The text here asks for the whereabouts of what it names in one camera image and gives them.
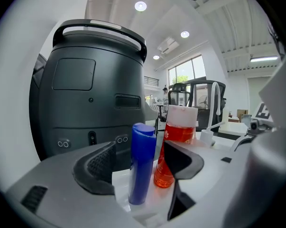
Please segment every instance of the fluorescent light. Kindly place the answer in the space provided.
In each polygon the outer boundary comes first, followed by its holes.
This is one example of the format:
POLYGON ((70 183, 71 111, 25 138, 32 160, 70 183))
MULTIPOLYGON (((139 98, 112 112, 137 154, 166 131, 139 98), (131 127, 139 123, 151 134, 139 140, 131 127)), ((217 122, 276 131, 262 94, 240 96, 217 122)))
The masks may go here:
POLYGON ((188 32, 188 31, 183 31, 183 32, 181 33, 181 37, 183 37, 183 38, 189 37, 189 32, 188 32))
POLYGON ((142 12, 142 11, 145 11, 145 10, 146 10, 147 4, 144 3, 144 2, 142 2, 142 1, 140 1, 140 2, 137 2, 134 7, 135 7, 135 9, 136 9, 137 11, 142 12))
POLYGON ((252 58, 250 60, 250 62, 254 63, 254 62, 262 62, 262 61, 273 61, 273 60, 277 60, 278 57, 277 56, 272 56, 272 57, 256 57, 256 58, 252 58))

